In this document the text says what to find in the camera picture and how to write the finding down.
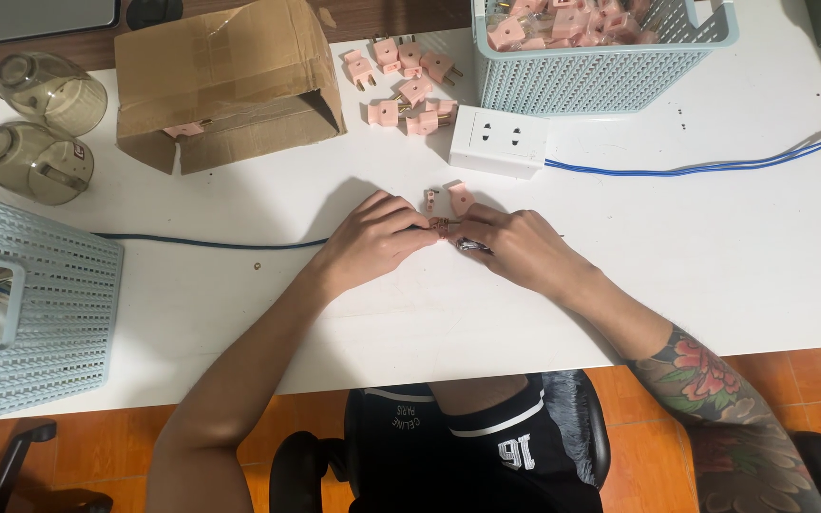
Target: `hand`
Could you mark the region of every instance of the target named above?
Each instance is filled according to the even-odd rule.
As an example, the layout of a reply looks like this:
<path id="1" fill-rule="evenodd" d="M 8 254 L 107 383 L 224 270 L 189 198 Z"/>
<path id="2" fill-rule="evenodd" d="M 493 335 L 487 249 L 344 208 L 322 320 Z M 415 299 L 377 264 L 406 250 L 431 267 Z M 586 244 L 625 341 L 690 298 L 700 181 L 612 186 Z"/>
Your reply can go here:
<path id="1" fill-rule="evenodd" d="M 485 244 L 489 250 L 466 253 L 495 274 L 569 308 L 581 288 L 599 274 L 533 210 L 504 214 L 484 204 L 473 204 L 449 238 L 469 238 Z"/>
<path id="2" fill-rule="evenodd" d="M 305 267 L 325 288 L 329 299 L 388 274 L 411 253 L 436 244 L 435 230 L 407 200 L 374 192 L 351 212 Z"/>

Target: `white power socket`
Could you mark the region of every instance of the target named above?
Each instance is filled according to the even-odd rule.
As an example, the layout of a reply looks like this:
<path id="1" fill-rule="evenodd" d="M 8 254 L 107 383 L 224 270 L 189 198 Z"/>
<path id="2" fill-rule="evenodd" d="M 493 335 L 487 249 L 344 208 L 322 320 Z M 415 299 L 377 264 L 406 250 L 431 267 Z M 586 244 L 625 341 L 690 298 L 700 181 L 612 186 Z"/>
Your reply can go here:
<path id="1" fill-rule="evenodd" d="M 530 180 L 544 167 L 550 120 L 458 106 L 449 165 Z"/>

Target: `light blue basket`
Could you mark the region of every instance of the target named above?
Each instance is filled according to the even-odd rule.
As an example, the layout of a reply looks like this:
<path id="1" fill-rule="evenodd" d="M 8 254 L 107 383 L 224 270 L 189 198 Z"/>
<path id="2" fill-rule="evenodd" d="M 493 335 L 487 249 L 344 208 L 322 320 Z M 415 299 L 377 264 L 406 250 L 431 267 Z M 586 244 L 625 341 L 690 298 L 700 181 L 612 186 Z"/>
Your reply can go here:
<path id="1" fill-rule="evenodd" d="M 122 246 L 0 204 L 0 266 L 14 273 L 0 345 L 0 414 L 102 385 Z"/>
<path id="2" fill-rule="evenodd" d="M 718 48 L 739 37 L 733 1 L 713 0 L 699 24 L 692 0 L 651 0 L 644 24 L 660 19 L 656 45 L 497 52 L 486 16 L 497 0 L 473 0 L 474 66 L 481 107 L 520 114 L 641 111 Z"/>

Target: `black shorts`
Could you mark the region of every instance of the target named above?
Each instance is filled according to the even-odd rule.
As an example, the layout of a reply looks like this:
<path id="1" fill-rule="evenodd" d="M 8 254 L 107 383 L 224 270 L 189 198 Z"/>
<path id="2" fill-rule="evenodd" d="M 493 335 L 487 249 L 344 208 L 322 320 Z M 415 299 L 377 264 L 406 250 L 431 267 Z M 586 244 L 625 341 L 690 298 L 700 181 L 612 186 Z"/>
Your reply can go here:
<path id="1" fill-rule="evenodd" d="M 601 511 L 544 407 L 540 376 L 484 411 L 445 415 L 424 383 L 363 390 L 359 498 L 370 511 Z"/>

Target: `office chair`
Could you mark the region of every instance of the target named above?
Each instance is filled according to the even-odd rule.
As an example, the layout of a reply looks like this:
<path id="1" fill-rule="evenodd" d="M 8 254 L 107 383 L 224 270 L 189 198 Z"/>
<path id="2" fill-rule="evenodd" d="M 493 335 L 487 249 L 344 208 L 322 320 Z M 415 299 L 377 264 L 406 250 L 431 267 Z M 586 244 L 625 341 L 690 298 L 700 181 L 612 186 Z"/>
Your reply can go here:
<path id="1" fill-rule="evenodd" d="M 30 445 L 52 440 L 55 436 L 56 421 L 46 420 L 42 425 L 28 429 L 11 439 L 0 463 L 0 513 L 6 511 Z M 82 506 L 63 509 L 61 513 L 109 513 L 112 506 L 113 500 L 107 495 L 101 495 Z"/>
<path id="2" fill-rule="evenodd" d="M 578 396 L 587 402 L 588 457 L 594 485 L 600 489 L 610 472 L 610 439 L 598 393 L 584 372 L 580 376 Z M 284 439 L 271 462 L 268 480 L 270 513 L 321 513 L 321 479 L 329 466 L 335 478 L 341 483 L 348 481 L 353 495 L 359 496 L 357 433 L 365 397 L 359 389 L 348 393 L 343 439 L 319 440 L 307 431 L 293 433 Z"/>

